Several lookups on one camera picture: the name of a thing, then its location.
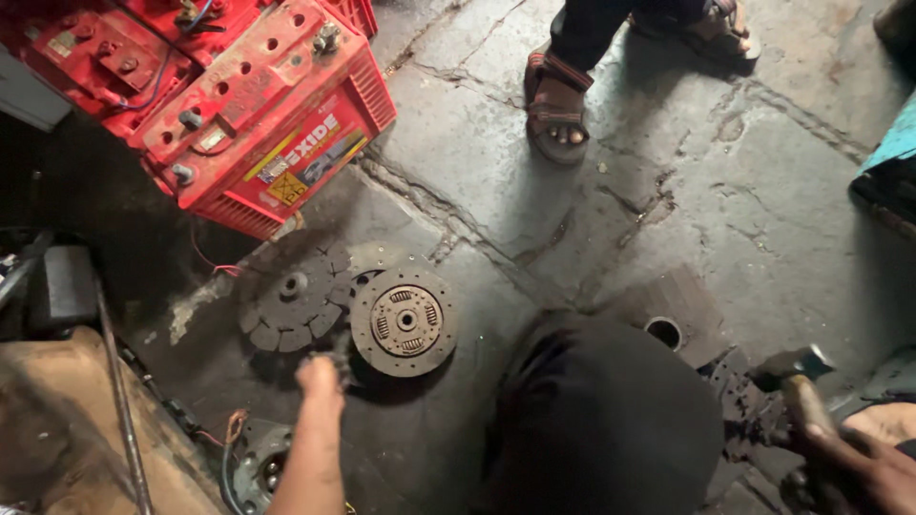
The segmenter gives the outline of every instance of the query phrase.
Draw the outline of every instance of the clutch disc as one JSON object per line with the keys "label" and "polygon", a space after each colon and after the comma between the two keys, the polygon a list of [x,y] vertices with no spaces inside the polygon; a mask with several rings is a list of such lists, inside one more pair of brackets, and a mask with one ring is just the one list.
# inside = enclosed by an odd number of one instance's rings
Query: clutch disc
{"label": "clutch disc", "polygon": [[400,378],[420,376],[445,361],[457,343],[452,289],[424,267],[394,267],[356,294],[350,312],[359,354]]}
{"label": "clutch disc", "polygon": [[340,244],[307,250],[285,269],[245,278],[239,326],[251,343],[268,351],[293,352],[324,336],[350,300],[349,256]]}

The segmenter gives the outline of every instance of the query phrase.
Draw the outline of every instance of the concrete floor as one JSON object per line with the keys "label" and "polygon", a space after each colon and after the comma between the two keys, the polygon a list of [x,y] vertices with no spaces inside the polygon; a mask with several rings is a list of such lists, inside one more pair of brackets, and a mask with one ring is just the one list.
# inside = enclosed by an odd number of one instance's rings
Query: concrete floor
{"label": "concrete floor", "polygon": [[[375,4],[373,49],[398,121],[306,204],[307,230],[289,237],[329,229],[346,243],[400,243],[464,303],[444,373],[396,399],[385,387],[348,397],[343,470],[360,513],[463,512],[523,326],[545,307],[590,311],[682,263],[715,297],[725,340],[752,359],[809,343],[829,352],[840,372],[823,379],[828,394],[911,343],[916,252],[845,191],[912,88],[871,29],[883,0],[752,0],[765,48],[748,77],[624,28],[594,71],[593,140],[571,169],[529,148],[520,108],[525,58],[562,0]],[[294,422],[298,356],[265,356],[239,333],[232,282],[195,261],[187,217],[129,153],[81,116],[50,136],[2,121],[16,130],[4,151],[17,177],[45,172],[42,223],[102,249],[121,335],[160,386],[215,431],[240,406]],[[37,157],[47,148],[54,157]],[[123,212],[133,216],[110,215]],[[20,207],[5,220],[22,217]],[[256,245],[202,231],[221,261]],[[137,252],[169,258],[145,268]],[[759,472],[738,474],[709,512],[771,512],[743,486]]]}

